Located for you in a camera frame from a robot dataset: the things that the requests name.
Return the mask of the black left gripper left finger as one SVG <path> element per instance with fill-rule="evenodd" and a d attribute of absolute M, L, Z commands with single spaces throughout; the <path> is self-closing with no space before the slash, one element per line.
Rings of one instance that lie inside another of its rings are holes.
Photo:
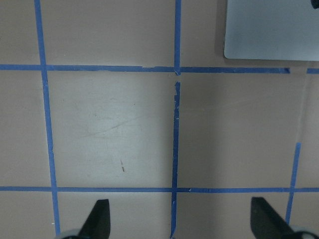
<path fill-rule="evenodd" d="M 91 213 L 78 233 L 79 237 L 110 236 L 109 200 L 97 200 Z"/>

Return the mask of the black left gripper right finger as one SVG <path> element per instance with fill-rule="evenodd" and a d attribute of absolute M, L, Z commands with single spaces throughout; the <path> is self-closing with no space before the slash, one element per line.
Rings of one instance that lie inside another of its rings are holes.
<path fill-rule="evenodd" d="M 291 227 L 263 197 L 252 197 L 250 228 L 255 238 L 288 238 Z"/>

